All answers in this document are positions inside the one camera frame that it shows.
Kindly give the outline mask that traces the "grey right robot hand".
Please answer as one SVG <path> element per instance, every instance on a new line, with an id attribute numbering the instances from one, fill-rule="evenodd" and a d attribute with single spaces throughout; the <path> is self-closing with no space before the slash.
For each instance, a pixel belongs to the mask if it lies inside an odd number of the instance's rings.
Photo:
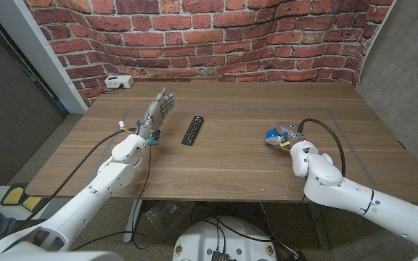
<path id="1" fill-rule="evenodd" d="M 304 141 L 304 135 L 298 130 L 299 126 L 293 123 L 278 122 L 266 133 L 266 143 L 271 146 L 293 146 Z"/>

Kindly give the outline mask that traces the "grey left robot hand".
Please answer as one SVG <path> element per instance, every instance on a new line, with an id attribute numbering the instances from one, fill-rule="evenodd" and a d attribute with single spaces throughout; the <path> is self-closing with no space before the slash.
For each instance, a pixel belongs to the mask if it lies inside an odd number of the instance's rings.
<path id="1" fill-rule="evenodd" d="M 138 124 L 136 135 L 141 136 L 150 146 L 160 139 L 160 127 L 175 103 L 176 97 L 173 94 L 167 95 L 166 90 L 164 87 L 156 96 Z"/>

